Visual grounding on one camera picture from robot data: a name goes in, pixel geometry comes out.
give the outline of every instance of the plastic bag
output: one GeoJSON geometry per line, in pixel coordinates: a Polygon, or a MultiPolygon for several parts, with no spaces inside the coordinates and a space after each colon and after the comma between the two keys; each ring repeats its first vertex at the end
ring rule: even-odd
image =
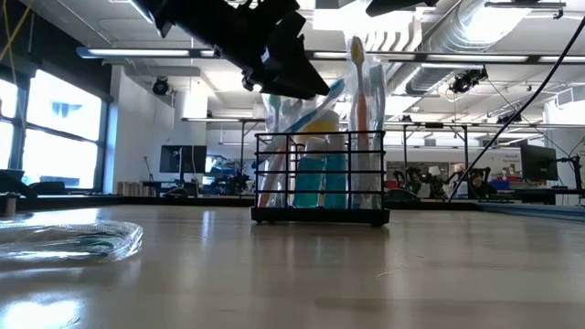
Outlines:
{"type": "MultiPolygon", "coordinates": [[[[368,60],[359,37],[352,37],[348,43],[349,57],[352,58],[361,53],[363,63],[361,71],[352,60],[347,78],[347,88],[354,96],[349,115],[349,129],[351,131],[382,131],[384,130],[384,115],[386,112],[386,80],[382,64],[368,60]]],[[[356,134],[352,136],[351,147],[353,150],[380,150],[383,143],[382,135],[356,134]]],[[[353,154],[352,170],[383,170],[381,168],[380,154],[353,154]]],[[[380,174],[358,174],[352,179],[352,189],[355,191],[380,191],[380,174]]],[[[352,195],[353,208],[382,208],[378,195],[352,195]]]]}
{"type": "Polygon", "coordinates": [[[117,261],[142,247],[143,228],[119,221],[42,225],[0,223],[0,261],[117,261]]]}
{"type": "MultiPolygon", "coordinates": [[[[321,119],[326,110],[337,103],[345,91],[345,80],[339,79],[332,86],[325,99],[315,106],[315,101],[296,100],[288,97],[268,95],[263,96],[266,107],[266,131],[268,133],[297,133],[307,125],[321,119]]],[[[284,136],[275,136],[264,148],[266,152],[284,151],[286,139],[284,136]]],[[[264,164],[266,170],[281,171],[285,169],[285,155],[261,155],[260,161],[253,167],[264,164]]],[[[267,174],[262,182],[262,190],[283,190],[283,174],[267,174]]],[[[258,207],[284,207],[287,200],[284,194],[260,194],[258,207]]]]}

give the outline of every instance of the camera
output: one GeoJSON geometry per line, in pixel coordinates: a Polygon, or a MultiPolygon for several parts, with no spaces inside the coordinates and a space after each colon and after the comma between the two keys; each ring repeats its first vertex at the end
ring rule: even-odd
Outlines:
{"type": "Polygon", "coordinates": [[[172,91],[171,86],[168,84],[168,77],[157,77],[156,82],[153,85],[153,93],[157,96],[166,96],[172,91]]]}

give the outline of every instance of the person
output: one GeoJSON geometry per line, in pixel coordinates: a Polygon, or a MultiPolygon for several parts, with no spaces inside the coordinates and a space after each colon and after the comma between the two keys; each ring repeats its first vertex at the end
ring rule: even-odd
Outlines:
{"type": "Polygon", "coordinates": [[[497,194],[497,190],[491,184],[485,182],[480,175],[474,174],[469,180],[471,181],[469,185],[471,197],[486,199],[491,195],[497,194]]]}

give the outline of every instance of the table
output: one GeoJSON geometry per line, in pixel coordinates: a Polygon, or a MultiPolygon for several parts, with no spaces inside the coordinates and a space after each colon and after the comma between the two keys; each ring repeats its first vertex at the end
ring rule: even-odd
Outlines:
{"type": "Polygon", "coordinates": [[[585,227],[393,211],[384,228],[257,226],[247,208],[36,213],[144,227],[141,253],[89,267],[0,263],[0,327],[582,328],[585,227]]]}

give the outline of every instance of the blue bottle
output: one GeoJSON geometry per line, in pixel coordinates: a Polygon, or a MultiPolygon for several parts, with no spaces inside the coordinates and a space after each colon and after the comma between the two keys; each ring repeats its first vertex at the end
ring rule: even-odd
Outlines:
{"type": "MultiPolygon", "coordinates": [[[[325,140],[323,138],[309,137],[306,142],[307,151],[323,151],[325,140]]],[[[322,154],[307,154],[299,161],[296,175],[295,191],[318,191],[323,183],[323,174],[304,174],[303,171],[324,170],[324,159],[322,154]]],[[[296,193],[292,205],[295,207],[317,207],[319,206],[319,193],[296,193]]]]}
{"type": "MultiPolygon", "coordinates": [[[[327,151],[344,151],[346,137],[344,135],[328,135],[327,151]]],[[[328,154],[325,157],[325,192],[346,191],[346,174],[327,173],[329,171],[344,171],[347,168],[345,154],[328,154]]],[[[325,193],[325,208],[347,208],[347,195],[325,193]]]]}

